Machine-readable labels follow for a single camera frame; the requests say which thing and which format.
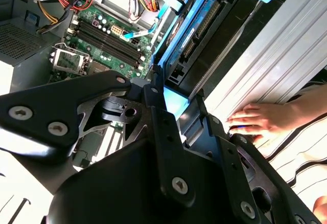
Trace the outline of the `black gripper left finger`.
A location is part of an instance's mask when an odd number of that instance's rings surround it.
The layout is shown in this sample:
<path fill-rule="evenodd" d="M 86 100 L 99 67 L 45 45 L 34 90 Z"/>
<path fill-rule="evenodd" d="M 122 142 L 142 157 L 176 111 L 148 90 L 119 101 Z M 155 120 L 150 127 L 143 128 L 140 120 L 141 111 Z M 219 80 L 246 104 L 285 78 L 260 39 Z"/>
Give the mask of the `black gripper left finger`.
<path fill-rule="evenodd" d="M 185 150 L 166 109 L 158 66 L 143 87 L 105 71 L 2 95 L 1 149 L 61 163 L 83 135 L 114 120 L 125 123 L 125 147 L 149 143 L 162 196 L 176 205 L 192 205 L 195 191 Z"/>

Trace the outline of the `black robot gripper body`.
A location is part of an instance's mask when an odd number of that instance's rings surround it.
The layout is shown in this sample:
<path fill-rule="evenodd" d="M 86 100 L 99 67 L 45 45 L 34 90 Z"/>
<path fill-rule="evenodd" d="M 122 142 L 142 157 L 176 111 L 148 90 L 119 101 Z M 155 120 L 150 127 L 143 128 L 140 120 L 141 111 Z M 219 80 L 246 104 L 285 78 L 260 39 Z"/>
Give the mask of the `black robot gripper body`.
<path fill-rule="evenodd" d="M 154 155 L 144 141 L 129 145 L 72 175 L 52 200 L 49 223 L 244 223 L 240 202 L 231 200 L 221 169 L 185 151 L 195 201 L 186 208 L 165 199 Z"/>

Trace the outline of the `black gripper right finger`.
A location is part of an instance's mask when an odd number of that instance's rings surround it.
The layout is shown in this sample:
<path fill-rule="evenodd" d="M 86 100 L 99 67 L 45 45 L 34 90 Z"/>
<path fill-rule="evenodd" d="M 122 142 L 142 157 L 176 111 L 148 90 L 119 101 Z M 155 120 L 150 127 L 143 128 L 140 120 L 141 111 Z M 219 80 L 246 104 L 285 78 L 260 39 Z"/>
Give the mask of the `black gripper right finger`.
<path fill-rule="evenodd" d="M 180 117 L 201 223 L 318 223 L 318 219 L 253 146 L 225 133 L 196 95 Z"/>

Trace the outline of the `person's bare hand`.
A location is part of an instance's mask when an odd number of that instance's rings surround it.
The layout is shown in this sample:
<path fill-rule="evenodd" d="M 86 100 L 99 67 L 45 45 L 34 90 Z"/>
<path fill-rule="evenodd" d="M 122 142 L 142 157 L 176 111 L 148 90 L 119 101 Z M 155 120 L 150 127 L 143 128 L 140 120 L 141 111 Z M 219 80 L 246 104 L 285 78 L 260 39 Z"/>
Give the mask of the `person's bare hand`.
<path fill-rule="evenodd" d="M 226 121 L 229 132 L 253 136 L 260 144 L 284 135 L 306 123 L 293 104 L 248 104 Z"/>

